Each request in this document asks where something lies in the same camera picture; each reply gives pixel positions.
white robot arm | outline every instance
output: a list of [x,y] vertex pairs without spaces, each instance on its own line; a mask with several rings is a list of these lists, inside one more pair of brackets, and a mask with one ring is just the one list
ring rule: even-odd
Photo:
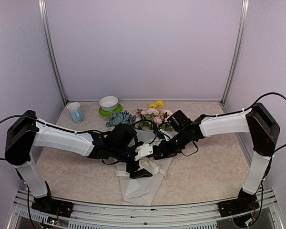
[[[126,124],[119,124],[112,131],[105,133],[96,130],[78,132],[47,123],[37,118],[34,111],[27,111],[24,116],[31,118],[18,119],[8,130],[5,158],[30,187],[35,200],[32,208],[50,214],[56,214],[59,208],[59,215],[64,217],[70,217],[72,203],[51,198],[49,186],[31,160],[32,146],[67,150],[94,159],[112,157],[126,163],[130,178],[140,178],[152,176],[147,170],[140,169],[139,159],[143,156],[155,159],[173,157],[181,153],[188,143],[205,137],[250,133],[254,154],[247,179],[238,199],[219,203],[221,215],[228,216],[259,207],[255,194],[268,173],[279,135],[278,124],[260,103],[229,115],[203,114],[193,122],[182,111],[177,111],[168,122],[178,134],[168,141],[162,140],[158,146],[144,147],[142,142],[138,142],[134,128]],[[135,144],[129,147],[133,139]]]

black wire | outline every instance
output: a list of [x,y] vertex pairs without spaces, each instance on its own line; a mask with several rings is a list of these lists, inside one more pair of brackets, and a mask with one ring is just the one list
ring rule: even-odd
[[140,123],[140,122],[149,122],[149,123],[153,124],[153,126],[154,126],[154,131],[155,131],[156,133],[155,133],[154,139],[149,143],[149,144],[152,144],[152,143],[156,140],[156,138],[157,138],[157,133],[159,133],[159,128],[157,127],[157,124],[156,124],[155,122],[153,122],[152,120],[141,119],[141,120],[135,122],[134,124],[131,124],[130,126],[134,126],[134,125],[136,125],[136,124],[138,124],[138,123]]
[[168,122],[162,122],[162,123],[158,126],[158,128],[160,129],[161,126],[164,125],[164,124],[169,124],[169,123],[168,123]]
[[[34,120],[34,121],[36,121],[36,122],[38,122],[38,123],[41,123],[41,124],[43,124],[43,125],[45,124],[44,122],[42,122],[42,121],[40,121],[40,120],[38,120],[38,119],[36,119],[36,118],[34,118],[34,117],[27,116],[27,115],[21,115],[21,114],[16,114],[16,115],[12,115],[12,116],[9,116],[9,117],[7,117],[7,118],[4,118],[4,119],[2,119],[2,120],[0,121],[0,124],[3,123],[3,122],[5,122],[5,121],[7,121],[7,120],[9,120],[9,119],[11,119],[11,118],[19,118],[19,117],[29,118],[29,119],[32,119],[32,120]],[[0,157],[0,160],[1,160],[1,161],[6,161],[6,159],[5,159],[5,158],[2,158],[2,157]]]
[[[258,97],[258,99],[255,100],[255,102],[252,103],[251,106],[249,106],[248,108],[246,108],[244,111],[247,111],[247,110],[249,110],[250,108],[252,108],[252,107],[254,106],[254,104],[256,104],[260,99],[262,99],[262,98],[264,98],[264,97],[266,97],[266,96],[268,96],[268,95],[272,95],[272,94],[273,94],[273,95],[280,96],[280,97],[282,97],[283,99],[285,99],[285,101],[286,101],[286,97],[283,96],[282,94],[277,93],[277,92],[268,92],[268,93],[263,94],[263,95],[261,95],[260,97]],[[230,112],[230,113],[226,113],[226,114],[219,114],[219,115],[207,115],[207,117],[220,117],[220,116],[225,116],[225,115],[236,114],[236,113],[239,113],[239,112],[242,112],[242,111],[234,111],[234,112]],[[284,148],[285,146],[286,146],[286,144],[280,146],[279,148],[277,148],[277,149],[274,151],[274,153],[277,152],[278,150]]]
[[27,203],[28,203],[28,212],[29,212],[29,218],[30,218],[30,221],[31,221],[31,224],[33,226],[34,229],[36,229],[34,223],[33,223],[33,220],[32,220],[32,216],[31,216],[31,211],[30,211],[30,188],[29,186],[28,187],[28,199],[27,199]]
[[156,138],[157,138],[157,134],[154,135],[153,140],[149,144],[152,144],[156,140]]
[[120,161],[115,161],[115,162],[112,162],[112,163],[108,163],[108,164],[107,164],[107,163],[104,161],[104,159],[102,159],[102,163],[105,164],[105,165],[108,165],[108,166],[118,164],[119,162],[120,162]]
[[193,152],[193,153],[191,153],[191,154],[189,154],[189,155],[185,155],[182,151],[181,151],[181,153],[184,155],[184,156],[191,156],[191,155],[193,155],[193,154],[195,154],[195,153],[197,153],[198,152],[198,150],[199,150],[199,148],[198,148],[198,146],[196,145],[196,143],[193,141],[193,144],[194,144],[194,146],[196,147],[196,151],[195,152]]
[[261,182],[261,186],[262,186],[261,206],[260,206],[260,208],[259,208],[259,212],[258,212],[257,217],[255,218],[255,220],[254,220],[249,226],[252,226],[253,224],[256,223],[257,219],[259,218],[259,216],[261,215],[261,212],[262,212],[262,207],[263,207],[263,194],[264,194],[264,185],[263,185],[263,182]]
[[[54,125],[51,125],[51,124],[46,124],[46,123],[40,121],[39,119],[37,119],[36,117],[32,117],[32,116],[28,116],[28,115],[23,115],[23,114],[22,114],[22,115],[21,115],[21,114],[16,114],[16,115],[12,115],[12,116],[6,117],[6,118],[4,118],[4,119],[2,119],[2,120],[0,121],[0,124],[3,123],[3,122],[5,122],[5,121],[7,121],[7,120],[9,120],[9,119],[12,119],[12,118],[29,118],[29,119],[32,119],[32,120],[34,120],[35,122],[38,122],[38,123],[40,123],[40,124],[42,124],[42,125],[46,125],[46,126],[48,126],[48,127],[52,127],[52,128],[55,128],[55,129],[63,130],[63,131],[66,131],[66,132],[69,132],[69,133],[74,133],[74,134],[84,134],[84,133],[87,133],[87,132],[89,132],[89,131],[102,133],[102,132],[99,131],[99,130],[85,130],[85,131],[80,131],[80,132],[72,131],[72,130],[64,129],[64,128],[57,127],[57,126],[54,126]],[[5,158],[2,158],[2,157],[0,157],[0,160],[1,160],[1,161],[6,161],[6,159],[5,159]]]

metal frame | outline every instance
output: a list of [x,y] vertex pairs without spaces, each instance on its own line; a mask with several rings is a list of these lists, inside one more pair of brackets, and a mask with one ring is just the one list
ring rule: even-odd
[[[44,28],[44,34],[45,34],[46,43],[47,43],[47,47],[48,47],[48,51],[49,51],[49,55],[51,59],[51,64],[52,64],[52,68],[54,71],[55,81],[56,81],[56,84],[59,90],[62,103],[65,106],[68,103],[68,99],[67,99],[66,92],[62,84],[61,76],[58,70],[58,66],[57,66],[57,62],[56,62],[56,58],[54,54],[45,0],[38,0],[38,5],[40,9],[41,21],[42,21],[43,28]],[[225,89],[224,89],[224,93],[221,99],[222,104],[226,103],[231,86],[232,86],[232,81],[234,78],[237,61],[238,61],[238,57],[239,57],[239,53],[241,49],[241,43],[242,43],[243,35],[245,32],[245,22],[246,22],[246,18],[248,14],[248,7],[249,7],[249,0],[243,0],[240,22],[239,22],[239,27],[238,27],[238,32],[237,32],[237,39],[236,39],[236,44],[235,44],[235,50],[233,54],[230,71],[229,71],[229,76],[228,76]]]
[[54,72],[55,81],[58,87],[61,101],[63,105],[65,106],[68,103],[68,99],[67,99],[65,90],[63,88],[63,85],[62,85],[61,76],[58,71],[58,66],[57,66],[57,62],[56,62],[56,58],[54,54],[45,0],[38,0],[38,5],[39,5],[39,10],[40,10],[40,15],[41,15],[41,22],[42,22],[43,29],[44,29],[44,35],[45,35],[46,43],[48,47],[48,52],[50,55],[51,64],[52,64],[52,68]]
[[[123,99],[123,100],[119,100],[122,102],[137,102],[137,101],[146,101],[147,103],[150,103],[151,101],[156,101],[159,99]],[[184,100],[184,99],[165,99],[165,101],[167,102],[201,102],[201,103],[219,103],[219,100]],[[69,100],[70,103],[72,102],[79,102],[79,103],[85,103],[85,102],[99,102],[99,100]]]
[[241,44],[242,44],[242,40],[243,40],[243,36],[245,32],[245,23],[246,23],[247,14],[248,14],[248,8],[249,8],[249,0],[243,0],[242,12],[241,12],[240,21],[239,21],[239,27],[238,27],[238,32],[237,32],[237,39],[236,39],[233,59],[232,59],[232,63],[231,63],[230,71],[229,71],[228,80],[225,85],[224,94],[221,99],[221,103],[223,105],[226,104],[230,90],[231,90],[232,81],[234,78],[234,74],[235,74],[235,70],[236,70],[236,66],[238,62],[238,57],[239,57],[239,53],[241,49]]
[[[261,189],[256,194],[261,201]],[[121,206],[108,204],[93,204],[73,201],[74,207],[70,218],[59,218],[61,224],[57,228],[64,229],[121,229],[121,228],[163,228],[163,229],[190,229],[190,228],[217,228],[217,221],[238,217],[242,213],[229,217],[220,217],[217,203],[210,201],[197,204],[170,205],[170,206]],[[284,229],[282,215],[272,189],[264,191],[263,209],[269,208],[276,229]],[[49,216],[46,213],[31,209],[34,221],[45,221]],[[14,229],[19,217],[28,218],[27,192],[19,190],[11,209],[11,218],[7,229]]]

light blue mug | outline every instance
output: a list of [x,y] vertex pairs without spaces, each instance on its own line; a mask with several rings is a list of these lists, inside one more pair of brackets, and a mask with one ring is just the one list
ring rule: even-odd
[[67,110],[69,111],[71,119],[74,123],[81,123],[83,121],[82,109],[80,103],[76,102],[69,104],[67,106]]

green plate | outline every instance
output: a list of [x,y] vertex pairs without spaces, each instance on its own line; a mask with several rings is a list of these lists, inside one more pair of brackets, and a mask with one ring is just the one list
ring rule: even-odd
[[103,116],[103,117],[106,117],[106,118],[109,118],[112,113],[119,113],[119,112],[121,112],[121,111],[122,111],[122,106],[121,106],[121,104],[119,104],[119,105],[117,106],[117,108],[116,108],[115,110],[113,110],[113,111],[105,111],[105,110],[103,110],[102,108],[99,108],[99,113],[100,113],[100,115]]

